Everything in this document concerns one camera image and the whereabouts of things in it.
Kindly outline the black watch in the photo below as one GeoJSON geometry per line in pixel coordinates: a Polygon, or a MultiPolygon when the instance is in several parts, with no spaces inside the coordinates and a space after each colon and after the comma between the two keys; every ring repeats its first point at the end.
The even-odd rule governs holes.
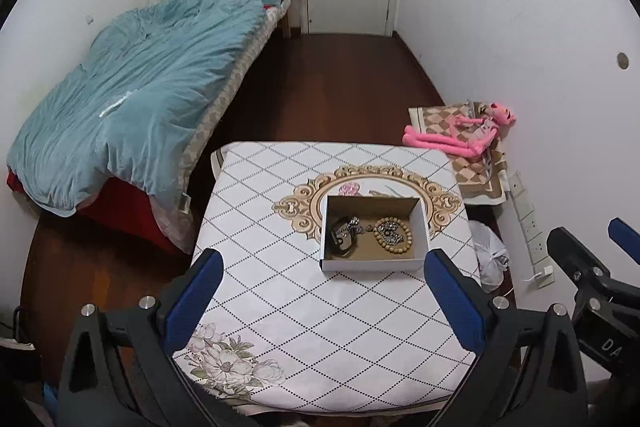
{"type": "Polygon", "coordinates": [[[344,217],[329,228],[329,250],[334,257],[348,257],[357,246],[359,219],[344,217]]]}

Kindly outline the pink panther plush toy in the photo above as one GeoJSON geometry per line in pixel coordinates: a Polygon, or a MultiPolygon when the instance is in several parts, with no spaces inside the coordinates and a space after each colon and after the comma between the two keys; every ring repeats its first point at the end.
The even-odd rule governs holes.
{"type": "Polygon", "coordinates": [[[447,134],[421,133],[407,126],[402,144],[424,150],[441,150],[442,153],[458,157],[477,158],[515,121],[516,116],[509,107],[491,103],[485,107],[480,118],[462,115],[449,117],[446,120],[447,134]]]}

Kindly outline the bed with patterned mattress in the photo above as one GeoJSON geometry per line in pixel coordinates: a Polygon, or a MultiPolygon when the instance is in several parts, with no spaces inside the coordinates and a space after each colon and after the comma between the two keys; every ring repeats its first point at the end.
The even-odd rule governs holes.
{"type": "Polygon", "coordinates": [[[192,173],[292,1],[145,0],[114,18],[17,133],[8,187],[188,253],[192,173]]]}

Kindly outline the white power strip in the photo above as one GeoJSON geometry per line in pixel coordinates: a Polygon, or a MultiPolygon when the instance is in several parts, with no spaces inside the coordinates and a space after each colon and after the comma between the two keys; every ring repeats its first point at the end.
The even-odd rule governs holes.
{"type": "Polygon", "coordinates": [[[527,285],[536,284],[538,289],[554,282],[554,270],[547,251],[544,232],[538,225],[535,209],[530,202],[528,192],[518,172],[508,176],[510,196],[516,217],[523,233],[533,275],[525,280],[527,285]]]}

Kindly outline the white plastic bag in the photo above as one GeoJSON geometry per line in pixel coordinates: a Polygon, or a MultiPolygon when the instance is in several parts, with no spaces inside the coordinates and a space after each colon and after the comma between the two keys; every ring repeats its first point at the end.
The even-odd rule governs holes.
{"type": "Polygon", "coordinates": [[[474,251],[480,270],[480,285],[486,293],[496,291],[504,282],[510,259],[506,246],[487,225],[475,220],[469,222],[474,251]]]}

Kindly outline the white cardboard box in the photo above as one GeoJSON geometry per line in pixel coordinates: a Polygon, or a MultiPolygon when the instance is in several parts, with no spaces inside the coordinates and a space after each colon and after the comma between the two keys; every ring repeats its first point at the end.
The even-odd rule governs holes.
{"type": "Polygon", "coordinates": [[[326,196],[321,206],[319,265],[323,272],[416,272],[430,250],[426,206],[420,197],[326,196]],[[329,250],[329,228],[359,219],[357,246],[348,257],[329,250]]]}

